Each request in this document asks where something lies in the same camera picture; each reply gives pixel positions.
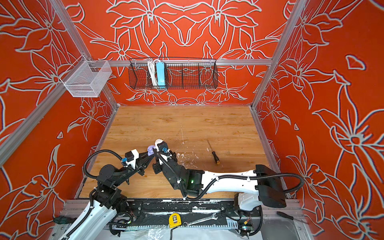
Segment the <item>purple round case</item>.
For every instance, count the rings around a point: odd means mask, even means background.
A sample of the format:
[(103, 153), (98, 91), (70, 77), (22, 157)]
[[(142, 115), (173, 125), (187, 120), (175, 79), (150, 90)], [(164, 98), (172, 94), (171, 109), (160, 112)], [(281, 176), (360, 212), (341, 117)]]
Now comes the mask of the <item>purple round case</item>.
[(156, 153), (158, 152), (156, 146), (154, 146), (154, 145), (148, 146), (147, 151), (148, 151), (148, 153), (147, 153), (148, 156), (155, 156)]

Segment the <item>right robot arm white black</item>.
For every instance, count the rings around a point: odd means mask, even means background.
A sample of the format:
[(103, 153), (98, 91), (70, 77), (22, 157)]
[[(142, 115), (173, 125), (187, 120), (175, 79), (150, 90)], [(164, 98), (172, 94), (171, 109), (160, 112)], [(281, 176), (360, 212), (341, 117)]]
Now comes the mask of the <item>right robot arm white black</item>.
[(261, 205), (285, 208), (286, 195), (305, 183), (298, 174), (276, 173), (264, 165), (256, 165), (254, 170), (247, 172), (214, 173), (186, 169), (170, 153), (159, 152), (155, 158), (154, 172), (163, 173), (171, 186), (181, 191), (183, 200), (199, 201), (206, 194), (234, 192), (241, 211), (250, 212)]

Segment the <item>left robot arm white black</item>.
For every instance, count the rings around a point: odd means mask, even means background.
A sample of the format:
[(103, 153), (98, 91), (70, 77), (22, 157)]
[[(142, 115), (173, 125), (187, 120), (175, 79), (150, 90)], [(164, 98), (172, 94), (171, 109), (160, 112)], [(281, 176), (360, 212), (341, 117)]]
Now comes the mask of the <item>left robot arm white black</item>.
[[(91, 154), (83, 165), (83, 172), (89, 179), (97, 181), (97, 187), (90, 192), (86, 208), (60, 239), (94, 240), (105, 227), (109, 228), (112, 235), (120, 237), (124, 229), (134, 222), (134, 215), (119, 185), (128, 184), (130, 177), (136, 173), (143, 176), (155, 157), (154, 150), (153, 146), (144, 153), (132, 150), (125, 153), (124, 157), (112, 150), (99, 150)], [(101, 153), (114, 155), (123, 167), (117, 169), (108, 164), (102, 167), (97, 176), (92, 175), (88, 172), (88, 163)]]

